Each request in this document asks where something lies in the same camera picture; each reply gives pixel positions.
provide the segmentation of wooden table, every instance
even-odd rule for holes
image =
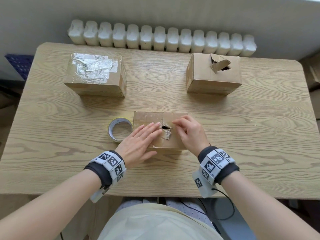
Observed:
[[[125,99],[80,98],[63,81],[71,52],[121,55]],[[241,58],[243,85],[230,95],[187,94],[191,54],[45,43],[38,47],[0,163],[0,193],[41,194],[117,144],[115,117],[133,111],[188,112],[212,145],[277,198],[320,199],[320,136],[297,61]],[[167,152],[129,170],[109,194],[198,197],[188,151]]]

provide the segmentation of black cable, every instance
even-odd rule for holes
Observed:
[[[216,188],[212,188],[211,190],[216,190],[216,191],[218,191],[218,192],[222,193],[225,197],[227,197],[227,198],[228,198],[228,200],[230,201],[230,203],[231,203],[231,205],[232,205],[232,209],[233,209],[232,214],[231,214],[230,216],[228,216],[227,218],[224,218],[224,219],[214,218],[214,219],[215,219],[215,220],[218,220],[218,221],[226,221],[226,220],[229,220],[231,217],[233,217],[233,216],[234,216],[234,214],[235,214],[235,212],[236,212],[236,209],[235,209],[235,206],[234,206],[234,204],[233,204],[232,200],[231,200],[231,199],[230,199],[230,198],[229,198],[225,193],[223,193],[222,191],[220,191],[220,190],[218,190],[218,189],[216,189]],[[199,212],[199,213],[201,213],[201,214],[207,215],[207,213],[208,213],[208,211],[207,211],[207,209],[206,209],[205,205],[203,204],[203,202],[202,202],[201,200],[200,200],[200,202],[202,203],[202,205],[203,205],[203,207],[204,207],[204,209],[205,209],[206,213],[203,213],[203,212],[201,212],[201,211],[199,211],[199,210],[196,210],[195,208],[192,208],[192,207],[190,207],[190,206],[186,205],[185,203],[183,203],[183,202],[182,202],[182,200],[180,200],[180,201],[181,201],[181,203],[182,203],[183,205],[185,205],[186,207],[188,207],[188,208],[190,208],[190,209],[192,209],[192,210],[195,210],[195,211],[197,211],[197,212]]]

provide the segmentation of blue plastic crate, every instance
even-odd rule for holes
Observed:
[[[7,54],[5,57],[23,80],[27,80],[34,56]]]

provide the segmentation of tape roll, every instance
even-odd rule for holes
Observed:
[[[113,128],[115,127],[115,125],[117,125],[117,124],[119,124],[119,123],[121,123],[121,122],[126,122],[126,123],[128,123],[128,124],[130,125],[130,127],[131,127],[130,133],[132,132],[132,129],[133,129],[132,124],[131,124],[131,122],[130,122],[128,119],[126,119],[126,118],[115,118],[115,119],[114,119],[113,121],[111,121],[111,122],[109,123],[109,125],[108,125],[108,135],[109,135],[110,138],[111,138],[113,141],[115,141],[115,142],[121,142],[121,141],[122,141],[122,140],[116,139],[116,138],[113,136]]]

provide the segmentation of person's left hand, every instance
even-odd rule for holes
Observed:
[[[160,122],[141,125],[126,137],[115,149],[122,157],[127,169],[133,168],[157,154],[156,151],[146,152],[150,143],[162,133]]]

